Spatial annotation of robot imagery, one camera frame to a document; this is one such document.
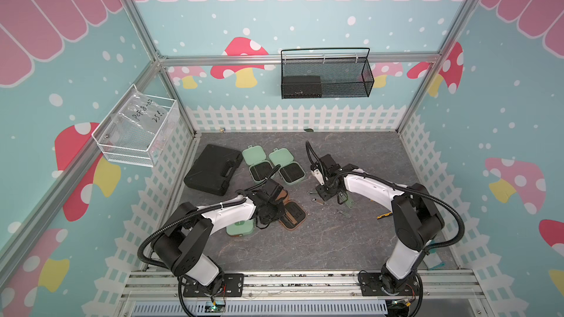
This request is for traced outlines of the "green clipper case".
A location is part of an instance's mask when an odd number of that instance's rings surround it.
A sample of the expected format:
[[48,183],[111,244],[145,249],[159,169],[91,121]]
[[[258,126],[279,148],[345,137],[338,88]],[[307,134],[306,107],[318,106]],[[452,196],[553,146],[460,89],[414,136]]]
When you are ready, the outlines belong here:
[[260,183],[273,171],[274,167],[267,158],[264,149],[260,145],[249,146],[242,151],[245,164],[249,167],[249,172],[255,183]]
[[231,237],[249,236],[254,232],[255,222],[253,220],[245,220],[235,222],[226,228],[226,233]]
[[306,177],[305,171],[287,148],[275,148],[268,159],[280,167],[278,173],[287,185],[299,183]]

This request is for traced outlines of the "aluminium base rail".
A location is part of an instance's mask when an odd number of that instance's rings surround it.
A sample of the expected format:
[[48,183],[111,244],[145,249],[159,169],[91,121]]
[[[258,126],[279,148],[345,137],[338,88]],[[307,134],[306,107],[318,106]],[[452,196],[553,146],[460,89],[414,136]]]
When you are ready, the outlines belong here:
[[376,278],[360,278],[357,271],[242,271],[241,283],[228,283],[217,295],[246,300],[267,299],[483,299],[486,297],[473,271],[438,270],[419,272],[398,294],[387,295]]

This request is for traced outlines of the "lone nail clipper near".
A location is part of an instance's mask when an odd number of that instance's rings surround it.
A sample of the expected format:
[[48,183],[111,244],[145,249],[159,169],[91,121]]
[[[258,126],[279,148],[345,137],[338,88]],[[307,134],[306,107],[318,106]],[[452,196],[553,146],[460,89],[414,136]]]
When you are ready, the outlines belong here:
[[350,218],[350,214],[348,214],[348,213],[345,212],[345,211],[338,210],[338,213],[341,214],[341,215],[343,215],[343,216],[345,216],[346,218]]

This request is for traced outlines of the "clear acrylic wall bin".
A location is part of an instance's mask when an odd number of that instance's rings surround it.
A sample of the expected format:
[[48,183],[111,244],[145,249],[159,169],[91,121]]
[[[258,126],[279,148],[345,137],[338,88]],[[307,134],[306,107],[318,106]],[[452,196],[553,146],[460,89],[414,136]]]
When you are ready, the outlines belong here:
[[147,95],[132,85],[92,138],[109,162],[154,167],[179,120],[176,100]]

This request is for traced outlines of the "yellow handled pliers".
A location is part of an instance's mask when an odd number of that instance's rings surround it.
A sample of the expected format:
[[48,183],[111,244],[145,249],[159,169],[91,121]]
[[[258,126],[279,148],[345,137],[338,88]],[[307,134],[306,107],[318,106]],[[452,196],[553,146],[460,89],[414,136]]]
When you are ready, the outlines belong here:
[[392,212],[389,212],[387,214],[381,214],[377,217],[377,220],[380,220],[380,219],[383,219],[383,218],[386,218],[386,217],[390,217],[392,214],[393,214]]

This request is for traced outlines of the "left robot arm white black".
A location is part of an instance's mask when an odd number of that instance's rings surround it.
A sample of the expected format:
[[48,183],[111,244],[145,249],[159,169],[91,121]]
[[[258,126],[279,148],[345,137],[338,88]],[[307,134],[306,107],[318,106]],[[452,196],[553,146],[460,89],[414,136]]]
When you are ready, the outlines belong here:
[[204,255],[210,236],[248,220],[268,227],[285,215],[283,202],[287,195],[282,185],[268,179],[214,205],[182,203],[161,228],[139,245],[137,258],[150,266],[168,269],[180,282],[196,281],[207,295],[216,295],[224,285],[225,274]]

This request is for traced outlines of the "brown clipper case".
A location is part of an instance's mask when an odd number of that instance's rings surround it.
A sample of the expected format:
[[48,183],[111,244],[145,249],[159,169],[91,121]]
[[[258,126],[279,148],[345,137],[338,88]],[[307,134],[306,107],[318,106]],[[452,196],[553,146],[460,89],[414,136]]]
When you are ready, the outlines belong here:
[[284,213],[278,221],[286,230],[296,230],[305,221],[307,213],[297,202],[289,199],[289,193],[286,190],[281,191],[277,200],[283,204],[284,208]]

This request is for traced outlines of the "black box in basket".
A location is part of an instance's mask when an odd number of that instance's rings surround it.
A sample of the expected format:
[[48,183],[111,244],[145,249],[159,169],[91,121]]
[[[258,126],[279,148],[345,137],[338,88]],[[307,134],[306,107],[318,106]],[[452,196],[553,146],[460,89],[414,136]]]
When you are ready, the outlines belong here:
[[319,76],[286,76],[281,81],[283,99],[321,98],[322,94]]

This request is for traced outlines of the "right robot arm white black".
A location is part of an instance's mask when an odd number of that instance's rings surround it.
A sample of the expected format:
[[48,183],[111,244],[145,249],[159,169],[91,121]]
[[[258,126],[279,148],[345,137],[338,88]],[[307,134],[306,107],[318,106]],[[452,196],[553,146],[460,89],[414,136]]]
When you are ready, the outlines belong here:
[[[392,214],[397,243],[380,270],[380,284],[388,295],[401,292],[416,276],[423,257],[432,249],[450,247],[464,237],[465,224],[461,215],[451,205],[430,195],[419,183],[400,185],[370,175],[352,164],[342,167],[329,154],[323,157],[309,154],[308,160],[319,183],[316,191],[322,199],[350,192],[382,205]],[[451,239],[433,243],[445,226],[438,206],[453,216],[458,232]]]

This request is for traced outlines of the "black plastic tool case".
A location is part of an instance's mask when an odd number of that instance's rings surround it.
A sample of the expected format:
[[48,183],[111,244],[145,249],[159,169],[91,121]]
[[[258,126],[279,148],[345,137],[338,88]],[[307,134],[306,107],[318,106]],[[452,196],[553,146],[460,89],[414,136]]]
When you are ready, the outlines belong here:
[[184,184],[190,189],[223,196],[242,160],[241,151],[207,145],[184,177]]

